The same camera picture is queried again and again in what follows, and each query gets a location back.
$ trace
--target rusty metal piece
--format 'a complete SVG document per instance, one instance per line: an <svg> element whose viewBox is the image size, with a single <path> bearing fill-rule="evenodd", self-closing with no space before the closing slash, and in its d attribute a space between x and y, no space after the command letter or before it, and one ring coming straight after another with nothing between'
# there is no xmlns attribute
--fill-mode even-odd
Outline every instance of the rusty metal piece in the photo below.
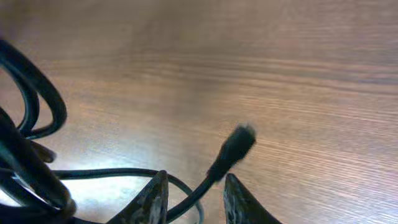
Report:
<svg viewBox="0 0 398 224"><path fill-rule="evenodd" d="M164 224L168 197L169 181L166 171L162 170L107 224Z"/></svg>
<svg viewBox="0 0 398 224"><path fill-rule="evenodd" d="M225 179L224 206L227 224L280 224L234 174Z"/></svg>

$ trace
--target wood grain surface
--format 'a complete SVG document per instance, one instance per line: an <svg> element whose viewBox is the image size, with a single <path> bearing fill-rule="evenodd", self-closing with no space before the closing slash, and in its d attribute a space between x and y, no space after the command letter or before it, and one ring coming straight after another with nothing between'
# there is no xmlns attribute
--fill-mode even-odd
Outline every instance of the wood grain surface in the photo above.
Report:
<svg viewBox="0 0 398 224"><path fill-rule="evenodd" d="M53 169L165 169L196 187L223 140L258 142L233 170L284 223L398 223L398 1L0 2L0 35L59 89ZM23 103L0 74L0 104ZM50 120L42 104L40 123ZM147 179L67 181L106 222ZM222 190L202 199L225 223ZM169 206L184 195L170 188ZM194 223L191 210L175 223Z"/></svg>

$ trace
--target table surface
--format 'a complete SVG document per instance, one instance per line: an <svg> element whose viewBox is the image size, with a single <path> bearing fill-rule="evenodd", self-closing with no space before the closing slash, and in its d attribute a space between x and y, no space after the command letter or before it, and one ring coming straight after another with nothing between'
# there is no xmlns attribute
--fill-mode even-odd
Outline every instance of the table surface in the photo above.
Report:
<svg viewBox="0 0 398 224"><path fill-rule="evenodd" d="M239 123L258 141L231 171L283 223L398 223L398 1L0 3L0 35L59 89L53 169L165 169L196 187ZM0 74L0 104L23 103ZM42 103L38 125L50 121ZM106 222L148 179L66 181ZM224 183L204 196L225 223ZM184 198L170 187L169 207ZM175 223L193 223L190 210Z"/></svg>

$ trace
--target cable end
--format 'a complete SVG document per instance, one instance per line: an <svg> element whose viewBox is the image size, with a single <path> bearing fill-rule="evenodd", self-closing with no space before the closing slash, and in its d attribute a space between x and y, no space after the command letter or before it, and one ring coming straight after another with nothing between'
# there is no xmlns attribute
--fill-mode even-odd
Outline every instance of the cable end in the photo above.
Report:
<svg viewBox="0 0 398 224"><path fill-rule="evenodd" d="M256 142L256 132L249 125L239 125L223 143L220 153L207 175L220 181L232 166L243 159Z"/></svg>

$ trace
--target cable connector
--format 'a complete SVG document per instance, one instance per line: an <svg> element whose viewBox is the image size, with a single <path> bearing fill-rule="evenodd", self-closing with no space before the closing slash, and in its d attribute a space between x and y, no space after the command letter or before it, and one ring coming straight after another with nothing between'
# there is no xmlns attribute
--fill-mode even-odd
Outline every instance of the cable connector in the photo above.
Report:
<svg viewBox="0 0 398 224"><path fill-rule="evenodd" d="M256 132L250 125L238 126L223 143L216 161L207 175L220 181L232 166L243 159L256 142Z"/></svg>

